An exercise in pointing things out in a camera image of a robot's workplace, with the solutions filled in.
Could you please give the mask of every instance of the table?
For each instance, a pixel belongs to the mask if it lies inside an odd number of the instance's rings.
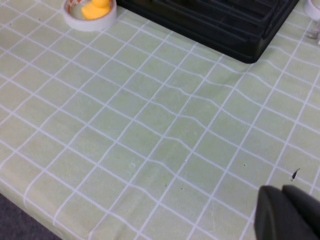
[[[28,214],[64,240],[254,240],[261,185],[320,199],[301,1],[255,64],[120,7],[79,32],[60,6],[0,0],[0,192]]]

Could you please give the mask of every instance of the tablecloth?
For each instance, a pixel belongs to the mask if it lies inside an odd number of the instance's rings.
[[[61,3],[0,0],[0,192],[20,208],[64,240],[254,240],[261,185],[320,199],[302,1],[254,64],[121,7],[79,32]]]

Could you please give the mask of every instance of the floor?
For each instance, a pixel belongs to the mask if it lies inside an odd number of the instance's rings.
[[[2,240],[60,240],[2,194],[0,194],[0,216]]]

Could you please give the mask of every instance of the black plastic container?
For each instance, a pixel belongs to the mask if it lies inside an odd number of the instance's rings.
[[[241,62],[255,63],[299,0],[117,0]]]

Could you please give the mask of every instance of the yellow rubber duck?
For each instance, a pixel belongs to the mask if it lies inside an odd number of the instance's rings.
[[[94,20],[107,15],[110,8],[110,0],[92,0],[81,9],[82,15],[86,20]]]

